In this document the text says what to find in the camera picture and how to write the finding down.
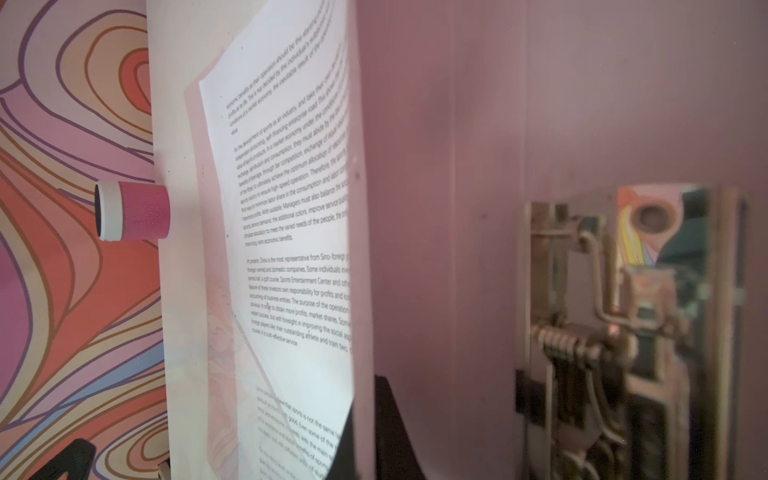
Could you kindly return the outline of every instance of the spring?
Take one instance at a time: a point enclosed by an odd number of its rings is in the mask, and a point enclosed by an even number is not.
[[[552,359],[566,360],[582,369],[600,363],[602,345],[591,343],[589,338],[551,325],[532,325],[531,338]]]

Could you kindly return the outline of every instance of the patterned wallpaper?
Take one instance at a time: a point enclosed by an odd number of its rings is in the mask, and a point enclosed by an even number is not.
[[[0,479],[72,439],[167,456],[157,246],[102,243],[96,180],[151,182],[144,0],[0,0]]]

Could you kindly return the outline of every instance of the white band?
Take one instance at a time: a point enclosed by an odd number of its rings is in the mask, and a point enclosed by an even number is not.
[[[123,194],[118,182],[96,182],[99,193],[98,209],[101,212],[98,237],[104,241],[123,238]]]

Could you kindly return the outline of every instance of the pink cylinder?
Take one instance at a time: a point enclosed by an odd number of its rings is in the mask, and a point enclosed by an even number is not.
[[[96,184],[96,228],[102,240],[157,240],[168,236],[170,202],[162,185]]]

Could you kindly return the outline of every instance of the white paper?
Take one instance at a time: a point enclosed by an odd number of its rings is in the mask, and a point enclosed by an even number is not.
[[[241,478],[325,478],[353,398],[346,12],[272,0],[200,83],[249,343]]]

